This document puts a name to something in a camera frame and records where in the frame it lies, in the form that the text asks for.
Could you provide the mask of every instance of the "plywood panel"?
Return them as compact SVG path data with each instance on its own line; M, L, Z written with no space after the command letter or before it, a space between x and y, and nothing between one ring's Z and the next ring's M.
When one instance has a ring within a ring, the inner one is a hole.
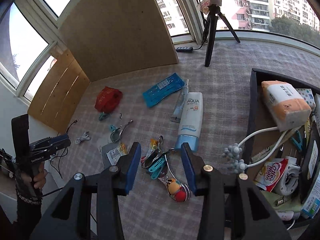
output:
M91 82L178 63L155 0L80 0L59 31Z
M42 110L51 92L73 60L74 57L68 49L57 58L57 62L50 69L49 73L44 78L37 93L35 94L29 106L28 114L38 120L40 119Z
M63 100L61 109L54 120L53 129L65 133L76 106L89 84L89 79L82 71Z
M72 84L82 71L78 62L74 59L67 70L63 73L54 90L52 91L42 113L40 121L52 127L54 119L61 108L62 102L68 94Z

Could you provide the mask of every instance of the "blue wet wipes package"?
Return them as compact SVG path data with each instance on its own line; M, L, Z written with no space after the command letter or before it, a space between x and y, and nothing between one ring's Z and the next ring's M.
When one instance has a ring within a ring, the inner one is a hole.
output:
M158 104L166 96L181 89L184 86L184 81L176 74L162 80L160 83L154 85L152 88L144 92L143 98L148 107L153 107Z

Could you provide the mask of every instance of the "mini tripod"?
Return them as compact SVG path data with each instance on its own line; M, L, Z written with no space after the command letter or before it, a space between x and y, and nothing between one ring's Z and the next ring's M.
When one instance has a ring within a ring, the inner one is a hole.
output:
M209 4L210 33L209 33L209 40L207 45L207 52L205 54L205 62L204 62L205 67L209 67L211 62L212 50L214 45L214 39L216 37L217 22L219 17L227 25L228 29L231 31L236 41L240 43L240 40L235 30L232 28L227 18L220 11L221 4L222 4L222 0L210 0L210 4Z

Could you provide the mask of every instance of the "white cable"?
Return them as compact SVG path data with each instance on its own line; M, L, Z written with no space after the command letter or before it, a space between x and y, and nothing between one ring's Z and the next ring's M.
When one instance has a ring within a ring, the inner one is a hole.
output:
M252 134L248 135L246 138L244 138L239 144L238 147L241 146L246 140L250 139L252 136L255 136L258 133L262 133L262 132L269 132L269 131L275 131L278 130L278 127L270 127L270 128L265 128L265 129L261 129L258 131L253 132Z
M79 144L81 143L82 141L88 141L90 140L91 138L89 137L89 132L84 132L84 134L80 137L80 138L77 138L75 143L76 144Z
M296 220L294 220L294 221L292 222L291 226L289 226L289 227L287 228L287 230L289 230L290 228L292 228L292 226L294 225L295 221L296 221Z
M260 164L260 163L263 163L265 160L267 160L267 159L274 153L274 151L278 148L278 145L280 144L282 138L284 137L284 135L285 135L285 133L286 133L287 131L288 131L288 130L286 130L286 131L284 131L284 132L282 133L282 135L281 135L280 138L278 139L276 145L273 147L273 149L271 150L271 152L269 152L266 157L264 157L263 159L261 159L260 161L258 161L258 162L256 162L256 163L249 164L249 165L248 165L248 168L253 167L253 166L256 166L256 165L258 165L258 164Z

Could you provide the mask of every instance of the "human hand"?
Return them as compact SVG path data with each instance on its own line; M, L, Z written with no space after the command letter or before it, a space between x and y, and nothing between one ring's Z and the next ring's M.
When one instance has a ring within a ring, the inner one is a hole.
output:
M47 176L48 172L44 168L44 162L41 162L39 166L39 173L33 178L33 181L35 182L34 188L42 189L44 184L46 183L45 177ZM22 180L27 184L28 182L32 182L32 179L29 175L26 173L21 173Z

